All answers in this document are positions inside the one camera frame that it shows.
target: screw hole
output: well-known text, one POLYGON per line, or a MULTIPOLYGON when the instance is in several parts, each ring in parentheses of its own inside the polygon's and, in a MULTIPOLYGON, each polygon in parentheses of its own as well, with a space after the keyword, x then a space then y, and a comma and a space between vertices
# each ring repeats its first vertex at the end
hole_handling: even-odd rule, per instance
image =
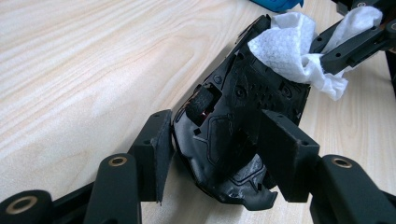
POLYGON ((242 97, 243 94, 244 94, 244 93, 243 93, 242 90, 237 90, 237 91, 236 91, 236 96, 237 96, 237 97, 242 97))
POLYGON ((346 161, 341 158, 333 158, 332 163, 339 167, 342 167, 342 168, 351 168, 352 167, 352 164, 349 161, 346 161))
POLYGON ((366 6, 366 3, 364 3, 364 2, 358 3, 358 5, 357 5, 357 7, 365 7, 365 6, 366 6))
POLYGON ((111 159, 108 164, 110 166, 121 166, 123 164, 125 164, 125 162, 127 162, 128 160, 125 157, 115 157, 113 159, 111 159))
POLYGON ((37 203, 36 196, 25 196, 21 197, 12 202, 6 209, 6 212, 10 215, 17 215, 24 211, 29 210, 37 203))

